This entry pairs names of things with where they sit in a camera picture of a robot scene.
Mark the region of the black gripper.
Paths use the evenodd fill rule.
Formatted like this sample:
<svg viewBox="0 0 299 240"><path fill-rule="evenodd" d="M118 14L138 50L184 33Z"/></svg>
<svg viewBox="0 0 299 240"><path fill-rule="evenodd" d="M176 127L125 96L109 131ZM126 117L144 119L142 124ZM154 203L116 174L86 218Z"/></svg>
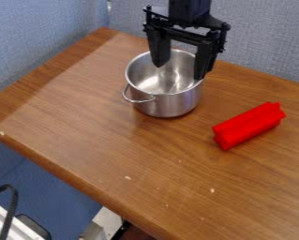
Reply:
<svg viewBox="0 0 299 240"><path fill-rule="evenodd" d="M165 24L182 28L208 28L220 33L220 44L225 46L230 25L214 18L210 14L212 0L169 0L166 7L148 5L145 12L149 18L164 21ZM170 60L170 37L164 30L149 28L148 37L150 55L154 65L160 68ZM194 79L202 80L213 70L220 45L216 42L204 41L197 45L194 60Z"/></svg>

